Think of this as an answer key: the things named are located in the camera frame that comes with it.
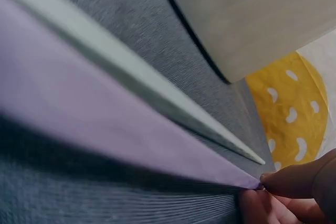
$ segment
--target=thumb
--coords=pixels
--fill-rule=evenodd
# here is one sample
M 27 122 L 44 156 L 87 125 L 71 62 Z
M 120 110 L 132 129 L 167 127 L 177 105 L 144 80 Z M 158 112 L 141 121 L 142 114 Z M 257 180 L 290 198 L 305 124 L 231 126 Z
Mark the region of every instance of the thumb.
M 291 165 L 276 173 L 263 174 L 260 180 L 263 186 L 274 195 L 287 198 L 313 198 L 313 190 L 320 189 L 316 188 L 316 186 L 325 184 L 317 183 L 314 186 L 315 179 L 318 178 L 318 174 L 326 164 L 332 160 L 336 160 L 336 149 L 313 162 L 302 165 Z M 330 171 L 327 173 L 330 176 L 336 174 L 336 167 L 328 167 L 328 169 Z
M 292 165 L 260 178 L 272 194 L 286 198 L 314 198 L 323 213 L 336 221 L 336 149 L 303 165 Z

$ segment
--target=gray textured surface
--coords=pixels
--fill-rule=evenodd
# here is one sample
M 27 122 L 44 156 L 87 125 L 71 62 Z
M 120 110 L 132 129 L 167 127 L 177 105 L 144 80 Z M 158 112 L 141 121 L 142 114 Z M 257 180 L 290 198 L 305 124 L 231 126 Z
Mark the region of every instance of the gray textured surface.
M 245 81 L 228 86 L 219 79 L 191 41 L 167 0 L 71 1 L 157 68 L 253 148 L 267 164 L 257 165 L 199 137 L 202 142 L 255 177 L 264 171 L 273 170 L 264 131 Z M 109 171 L 110 175 L 104 175 L 109 179 L 101 181 L 99 176 L 92 174 L 100 167 L 94 158 L 81 157 L 80 153 L 61 155 L 60 153 L 67 152 L 62 148 L 56 148 L 57 151 L 46 155 L 47 151 L 54 148 L 40 146 L 40 143 L 35 142 L 34 136 L 26 137 L 22 130 L 11 124 L 3 126 L 2 132 L 15 138 L 5 138 L 0 152 L 0 188 L 3 196 L 0 197 L 1 223 L 51 223 L 54 220 L 55 223 L 123 223 L 125 219 L 117 215 L 121 211 L 120 207 L 124 206 L 125 210 L 139 206 L 135 203 L 140 201 L 132 194 L 134 192 L 145 199 L 140 205 L 147 206 L 147 211 L 142 215 L 142 210 L 135 209 L 131 216 L 137 217 L 128 220 L 128 223 L 233 223 L 236 220 L 233 195 L 224 195 L 223 191 L 219 193 L 220 188 L 215 188 L 217 191 L 214 189 L 215 192 L 212 193 L 202 192 L 202 186 L 194 192 L 182 190 L 179 193 L 174 187 L 168 193 L 154 188 L 138 190 L 133 184 L 129 184 L 130 181 L 115 181 L 112 171 Z M 38 148 L 29 148 L 30 145 L 37 145 Z M 109 170 L 106 166 L 100 169 L 102 174 Z M 132 170 L 125 173 L 133 182 L 138 175 Z M 167 181 L 164 181 L 165 179 L 160 183 L 167 187 Z M 153 190 L 156 195 L 153 198 L 147 197 Z M 186 198 L 194 197 L 197 198 L 196 201 L 185 201 Z M 172 201 L 165 205 L 165 210 L 154 207 L 160 200 L 167 202 L 166 198 Z M 206 211 L 197 211 L 198 208 L 190 205 L 192 202 Z M 10 206 L 17 206 L 17 210 L 14 211 Z M 195 211 L 190 211 L 184 219 L 183 213 L 188 212 L 191 206 Z M 151 218 L 138 221 L 139 216 Z

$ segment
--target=fingertip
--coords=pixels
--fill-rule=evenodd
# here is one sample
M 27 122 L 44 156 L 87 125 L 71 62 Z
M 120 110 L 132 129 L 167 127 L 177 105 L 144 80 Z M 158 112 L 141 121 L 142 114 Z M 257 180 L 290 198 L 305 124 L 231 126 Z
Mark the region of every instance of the fingertip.
M 273 173 L 263 173 L 261 176 L 260 176 L 260 182 L 263 184 L 266 180 L 266 178 L 271 175 Z

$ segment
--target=fingernail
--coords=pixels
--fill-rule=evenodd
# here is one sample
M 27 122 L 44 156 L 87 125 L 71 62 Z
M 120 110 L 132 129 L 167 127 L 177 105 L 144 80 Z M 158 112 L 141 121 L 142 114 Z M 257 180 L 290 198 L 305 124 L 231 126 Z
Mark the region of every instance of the fingernail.
M 269 175 L 271 175 L 272 173 L 263 173 L 261 176 L 260 176 L 260 181 L 261 183 L 266 179 L 266 177 L 268 177 Z

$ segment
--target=finger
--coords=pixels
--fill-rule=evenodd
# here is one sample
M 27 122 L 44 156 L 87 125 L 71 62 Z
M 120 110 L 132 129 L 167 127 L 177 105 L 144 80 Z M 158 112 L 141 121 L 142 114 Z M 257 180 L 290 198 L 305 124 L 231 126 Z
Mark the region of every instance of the finger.
M 267 191 L 257 191 L 269 219 L 276 219 L 283 224 L 299 224 L 301 221 L 280 201 Z
M 265 209 L 254 190 L 243 191 L 240 194 L 239 203 L 244 224 L 280 224 L 277 220 L 274 222 L 268 221 Z
M 328 223 L 328 219 L 314 199 L 275 197 L 304 223 Z
M 313 182 L 319 171 L 336 157 L 332 150 L 318 160 L 303 165 L 292 165 L 276 173 L 261 176 L 264 187 L 272 194 L 287 198 L 313 198 Z

